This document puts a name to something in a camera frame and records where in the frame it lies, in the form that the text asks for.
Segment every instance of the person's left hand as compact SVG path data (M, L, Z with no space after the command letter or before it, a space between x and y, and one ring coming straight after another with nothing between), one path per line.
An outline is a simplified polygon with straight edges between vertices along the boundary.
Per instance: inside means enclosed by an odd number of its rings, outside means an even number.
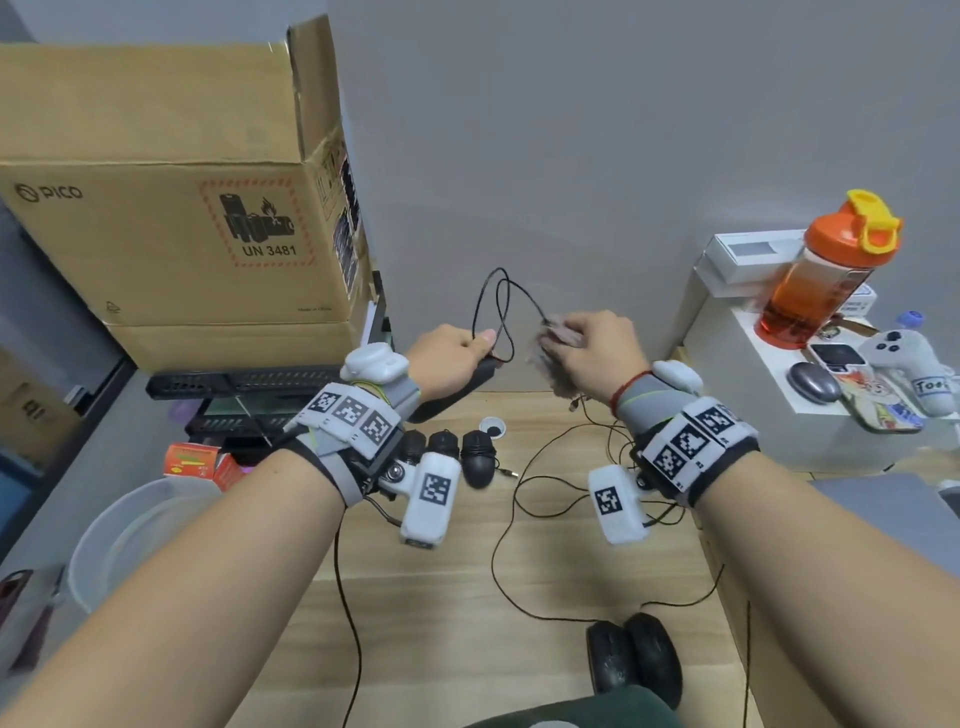
M495 339L492 328L474 339L465 328L450 324L417 339L406 356L410 378L420 388L420 401L438 400L463 389L477 364L490 353Z

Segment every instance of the person's right hand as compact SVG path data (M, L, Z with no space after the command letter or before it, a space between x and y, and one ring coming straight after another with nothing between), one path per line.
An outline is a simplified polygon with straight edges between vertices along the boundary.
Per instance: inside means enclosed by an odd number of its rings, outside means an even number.
M650 369L630 319L612 311L580 312L564 316L564 323L584 334L582 349L552 339L541 342L587 396L610 403L616 390Z

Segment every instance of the dark green fabric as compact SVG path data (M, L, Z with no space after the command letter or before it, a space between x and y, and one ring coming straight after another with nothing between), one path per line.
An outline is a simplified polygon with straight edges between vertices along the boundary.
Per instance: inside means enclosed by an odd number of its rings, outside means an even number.
M646 688L629 686L603 695L544 705L481 720L468 728L530 728L544 720L565 720L577 728L683 728L677 714Z

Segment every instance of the hand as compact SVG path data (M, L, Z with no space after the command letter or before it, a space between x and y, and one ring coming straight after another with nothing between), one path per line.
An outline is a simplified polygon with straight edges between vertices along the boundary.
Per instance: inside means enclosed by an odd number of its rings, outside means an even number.
M444 324L425 333L410 347L410 378L420 388L420 401L438 400L459 392L480 360L490 353L496 331L492 328L474 339L465 328Z
M584 334L582 349L553 339L543 338L541 342L589 397L609 403L616 390L650 369L630 319L612 311L581 312L567 314L564 323Z

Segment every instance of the red string bracelet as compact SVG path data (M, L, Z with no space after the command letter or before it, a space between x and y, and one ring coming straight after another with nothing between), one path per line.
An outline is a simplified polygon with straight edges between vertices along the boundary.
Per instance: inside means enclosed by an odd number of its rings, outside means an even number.
M616 403L620 399L620 397L623 395L623 393L627 391L627 387L629 387L635 381L640 379L642 376L651 375L652 373L653 373L652 369L645 369L644 371L640 372L638 375L631 376L629 379L627 379L626 384L624 384L622 387L616 390L616 392L613 393L613 396L610 398L610 411L614 417L616 417Z

